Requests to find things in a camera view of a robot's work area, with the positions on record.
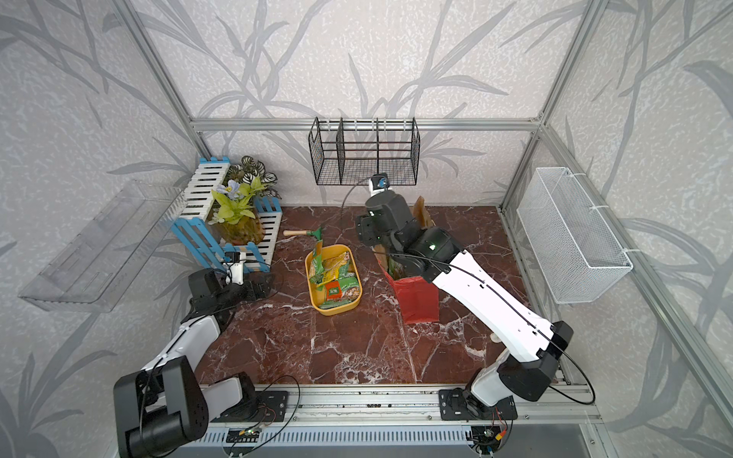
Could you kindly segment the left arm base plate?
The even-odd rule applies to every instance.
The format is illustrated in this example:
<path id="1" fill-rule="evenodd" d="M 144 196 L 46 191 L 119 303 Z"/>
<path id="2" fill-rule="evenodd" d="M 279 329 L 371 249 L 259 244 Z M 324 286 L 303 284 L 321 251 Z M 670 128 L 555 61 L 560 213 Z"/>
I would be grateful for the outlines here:
<path id="1" fill-rule="evenodd" d="M 253 399 L 227 408 L 213 423 L 282 423 L 286 419 L 287 401 L 285 390 L 257 391 Z"/>

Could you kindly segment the green condiment packet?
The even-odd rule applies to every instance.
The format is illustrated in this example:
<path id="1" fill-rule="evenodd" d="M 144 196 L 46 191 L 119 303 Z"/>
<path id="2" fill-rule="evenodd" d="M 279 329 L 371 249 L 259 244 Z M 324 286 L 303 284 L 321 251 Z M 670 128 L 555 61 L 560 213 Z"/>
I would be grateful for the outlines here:
<path id="1" fill-rule="evenodd" d="M 394 257 L 387 258 L 387 272 L 394 281 L 402 280 L 408 277 L 406 267 L 399 263 Z"/>

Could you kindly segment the orange soup packet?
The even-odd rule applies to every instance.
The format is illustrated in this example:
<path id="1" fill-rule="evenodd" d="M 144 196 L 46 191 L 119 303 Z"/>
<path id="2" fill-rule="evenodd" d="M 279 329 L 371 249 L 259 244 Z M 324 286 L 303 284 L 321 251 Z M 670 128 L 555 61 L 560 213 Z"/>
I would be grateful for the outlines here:
<path id="1" fill-rule="evenodd" d="M 309 282 L 315 287 L 316 306 L 322 310 L 353 303 L 361 293 L 349 251 L 327 259 L 316 256 L 310 263 Z"/>

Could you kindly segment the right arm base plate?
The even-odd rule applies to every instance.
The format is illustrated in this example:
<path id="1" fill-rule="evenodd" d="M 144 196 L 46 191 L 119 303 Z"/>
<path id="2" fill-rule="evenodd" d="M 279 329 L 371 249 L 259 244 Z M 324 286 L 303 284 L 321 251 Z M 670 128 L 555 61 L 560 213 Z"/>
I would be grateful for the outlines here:
<path id="1" fill-rule="evenodd" d="M 466 389 L 440 389 L 438 402 L 443 421 L 509 422 L 518 418 L 513 396 L 501 399 L 494 406 L 486 406 Z"/>

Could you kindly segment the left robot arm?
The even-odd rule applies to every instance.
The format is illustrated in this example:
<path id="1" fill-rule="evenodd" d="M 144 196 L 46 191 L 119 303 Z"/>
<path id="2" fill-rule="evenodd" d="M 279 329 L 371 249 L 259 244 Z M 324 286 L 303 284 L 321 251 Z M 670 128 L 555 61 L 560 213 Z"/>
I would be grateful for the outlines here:
<path id="1" fill-rule="evenodd" d="M 158 355 L 114 386 L 116 438 L 122 457 L 166 457 L 202 438 L 225 414 L 244 419 L 260 410 L 245 373 L 201 385 L 195 371 L 241 305 L 270 296 L 274 276 L 240 263 L 206 268 L 188 277 L 189 311 Z"/>

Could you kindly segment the red paper bag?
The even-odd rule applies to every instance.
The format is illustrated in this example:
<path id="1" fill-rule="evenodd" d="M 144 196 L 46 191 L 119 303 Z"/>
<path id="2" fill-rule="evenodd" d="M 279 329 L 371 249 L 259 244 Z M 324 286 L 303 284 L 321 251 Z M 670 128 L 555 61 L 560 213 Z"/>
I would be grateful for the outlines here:
<path id="1" fill-rule="evenodd" d="M 387 251 L 378 245 L 372 248 L 398 301 L 405 324 L 437 323 L 439 321 L 439 292 L 421 277 L 406 277 L 394 281 L 387 272 Z"/>

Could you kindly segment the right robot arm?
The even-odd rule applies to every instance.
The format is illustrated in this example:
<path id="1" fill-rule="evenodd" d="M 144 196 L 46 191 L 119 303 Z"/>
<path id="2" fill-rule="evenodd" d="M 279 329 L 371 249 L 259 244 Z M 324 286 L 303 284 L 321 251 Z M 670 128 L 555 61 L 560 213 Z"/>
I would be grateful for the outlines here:
<path id="1" fill-rule="evenodd" d="M 503 343 L 505 350 L 469 384 L 483 406 L 517 396 L 536 402 L 553 382 L 574 330 L 534 313 L 496 282 L 448 231 L 423 228 L 385 174 L 368 180 L 366 214 L 355 221 L 367 246 L 378 246 L 414 277 L 435 285 L 464 305 Z"/>

